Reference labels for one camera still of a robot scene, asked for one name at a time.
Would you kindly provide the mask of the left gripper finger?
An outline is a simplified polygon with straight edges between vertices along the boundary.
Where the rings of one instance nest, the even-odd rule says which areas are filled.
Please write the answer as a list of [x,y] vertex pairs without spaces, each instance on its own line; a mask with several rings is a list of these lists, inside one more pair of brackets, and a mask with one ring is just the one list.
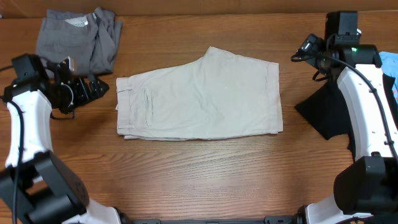
[[83,104],[86,105],[94,100],[96,100],[96,95],[92,95],[91,93],[83,95]]
[[101,98],[109,90],[109,85],[94,74],[89,74],[88,80],[92,98]]

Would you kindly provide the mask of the beige shorts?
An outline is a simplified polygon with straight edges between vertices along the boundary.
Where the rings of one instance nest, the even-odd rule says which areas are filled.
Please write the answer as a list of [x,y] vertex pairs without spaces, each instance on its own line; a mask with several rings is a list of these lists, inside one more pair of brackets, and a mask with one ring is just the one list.
[[116,80],[126,139],[227,139],[283,130],[277,63],[210,47],[194,62]]

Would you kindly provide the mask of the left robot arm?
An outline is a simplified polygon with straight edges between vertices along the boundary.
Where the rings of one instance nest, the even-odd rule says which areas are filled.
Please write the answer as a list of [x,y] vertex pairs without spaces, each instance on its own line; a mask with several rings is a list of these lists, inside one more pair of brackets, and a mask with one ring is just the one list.
[[104,96],[107,83],[73,76],[73,60],[38,55],[12,59],[16,79],[1,96],[11,115],[11,146],[1,171],[1,199],[13,223],[129,223],[126,214],[90,199],[84,183],[53,152],[52,111],[75,109]]

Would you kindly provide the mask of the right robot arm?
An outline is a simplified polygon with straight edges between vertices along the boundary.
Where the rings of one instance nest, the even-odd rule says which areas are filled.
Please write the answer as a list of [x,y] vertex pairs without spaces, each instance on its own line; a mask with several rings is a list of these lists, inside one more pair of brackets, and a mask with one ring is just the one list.
[[347,134],[353,163],[331,196],[304,205],[287,223],[397,222],[397,103],[393,79],[374,45],[360,42],[356,11],[326,15],[325,35],[310,34],[293,62],[316,69],[323,86],[296,110],[325,138]]

